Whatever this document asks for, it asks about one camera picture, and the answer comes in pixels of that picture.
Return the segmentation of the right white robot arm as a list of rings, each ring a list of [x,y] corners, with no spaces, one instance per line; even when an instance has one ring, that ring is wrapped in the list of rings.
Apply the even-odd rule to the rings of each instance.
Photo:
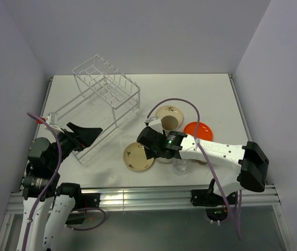
[[[214,204],[240,189],[252,192],[265,190],[269,159],[256,142],[222,144],[195,139],[190,134],[177,131],[164,135],[151,127],[145,127],[136,141],[144,146],[148,159],[191,159],[207,162],[211,168],[218,166],[227,169],[228,173],[223,177],[212,173],[215,182],[207,194]]]

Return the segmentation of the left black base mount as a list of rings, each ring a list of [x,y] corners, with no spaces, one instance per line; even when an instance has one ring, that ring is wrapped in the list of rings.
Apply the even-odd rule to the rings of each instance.
[[[82,208],[98,208],[100,203],[100,193],[83,193],[79,203],[77,203],[72,212],[67,218],[67,225],[79,225],[82,224],[86,218],[86,211],[78,211]]]

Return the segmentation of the beige plate with black motif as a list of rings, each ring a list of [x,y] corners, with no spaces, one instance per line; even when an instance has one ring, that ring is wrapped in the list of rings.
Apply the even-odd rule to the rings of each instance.
[[[183,119],[184,119],[184,115],[183,115],[182,111],[179,108],[172,106],[172,105],[166,105],[166,106],[160,107],[156,111],[155,115],[157,117],[159,117],[160,120],[162,119],[162,117],[165,117],[165,116],[173,116],[173,117],[177,118],[179,126],[182,124]]]

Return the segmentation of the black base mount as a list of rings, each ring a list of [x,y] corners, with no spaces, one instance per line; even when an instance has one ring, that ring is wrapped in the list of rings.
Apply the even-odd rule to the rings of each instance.
[[[210,224],[220,225],[226,221],[229,216],[229,210],[224,202],[224,199],[213,193],[215,180],[212,178],[208,189],[194,189],[191,191],[190,203],[194,207],[205,207],[206,217]],[[233,192],[226,196],[230,206],[233,207],[233,215],[236,217],[237,222],[241,219],[241,193]]]
[[[72,212],[67,218],[67,225],[79,225],[82,224],[86,218],[86,211],[78,211],[82,208],[98,208],[100,203],[100,193],[83,193],[79,203],[77,203]]]

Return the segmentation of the clear glass tumbler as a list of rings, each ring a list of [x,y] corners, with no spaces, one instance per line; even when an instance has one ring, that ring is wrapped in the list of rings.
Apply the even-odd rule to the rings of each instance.
[[[173,159],[172,161],[172,171],[176,175],[184,175],[188,172],[190,166],[189,159]]]

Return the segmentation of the white floral bowl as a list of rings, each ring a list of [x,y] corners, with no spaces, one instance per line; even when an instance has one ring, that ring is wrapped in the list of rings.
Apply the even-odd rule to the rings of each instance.
[[[155,159],[156,161],[160,162],[160,163],[163,163],[163,164],[170,164],[173,159],[166,159],[166,158],[162,158],[162,157],[159,157],[159,158],[156,158]]]

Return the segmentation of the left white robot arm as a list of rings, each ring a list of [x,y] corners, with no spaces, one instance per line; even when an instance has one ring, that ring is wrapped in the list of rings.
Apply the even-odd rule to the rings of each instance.
[[[17,250],[55,250],[70,212],[82,205],[79,184],[59,184],[61,163],[73,152],[90,147],[102,128],[83,128],[71,122],[59,129],[55,142],[33,140],[23,179],[24,218]]]

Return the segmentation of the aluminium frame rail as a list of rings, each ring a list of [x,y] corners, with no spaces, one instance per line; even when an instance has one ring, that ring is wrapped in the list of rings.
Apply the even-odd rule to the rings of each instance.
[[[196,117],[194,106],[202,101],[203,118],[222,142],[239,143],[250,134],[230,74],[133,74],[141,87],[140,114],[130,134],[112,134],[117,152],[101,165],[97,159],[84,167],[71,157],[62,167],[62,176],[78,181],[83,192],[100,193],[100,207],[106,222],[91,231],[62,231],[59,250],[295,250],[283,214],[278,192],[268,185],[263,193],[242,192],[242,240],[236,238],[233,223],[214,226],[206,221],[204,209],[190,203],[193,189],[205,189],[212,178],[209,168],[195,164],[192,171],[176,175],[168,165],[157,163],[143,173],[125,168],[123,149],[133,142],[144,125],[144,118],[157,101],[176,96],[173,87],[182,87],[182,104],[187,118]],[[162,94],[150,101],[154,87]]]

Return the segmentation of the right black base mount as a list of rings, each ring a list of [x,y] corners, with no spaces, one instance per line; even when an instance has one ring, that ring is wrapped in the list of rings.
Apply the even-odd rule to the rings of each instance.
[[[212,178],[208,189],[194,189],[191,191],[190,203],[194,207],[205,207],[206,217],[210,224],[220,225],[226,221],[229,216],[229,210],[224,202],[224,199],[213,193],[215,180]],[[241,219],[241,193],[233,192],[226,196],[230,206],[233,207],[233,215],[236,217],[237,222]]]

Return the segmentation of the orange plastic plate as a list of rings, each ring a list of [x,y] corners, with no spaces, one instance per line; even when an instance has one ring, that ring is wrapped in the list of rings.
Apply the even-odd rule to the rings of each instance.
[[[197,125],[196,121],[188,123],[183,129],[183,133],[195,136],[196,125]],[[199,123],[196,137],[207,141],[213,141],[212,130],[209,128],[209,126],[207,126],[202,122]]]

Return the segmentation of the beige plastic cup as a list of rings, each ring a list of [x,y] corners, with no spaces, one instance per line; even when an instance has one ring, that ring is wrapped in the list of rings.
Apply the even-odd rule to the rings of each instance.
[[[165,131],[174,131],[179,126],[177,118],[173,116],[162,117],[161,122],[162,122],[162,127]]]

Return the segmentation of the beige plate with red stamps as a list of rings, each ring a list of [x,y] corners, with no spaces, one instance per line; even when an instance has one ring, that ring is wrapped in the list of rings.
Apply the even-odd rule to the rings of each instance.
[[[125,166],[133,172],[144,172],[154,163],[154,158],[147,159],[144,147],[133,142],[129,144],[123,152]]]

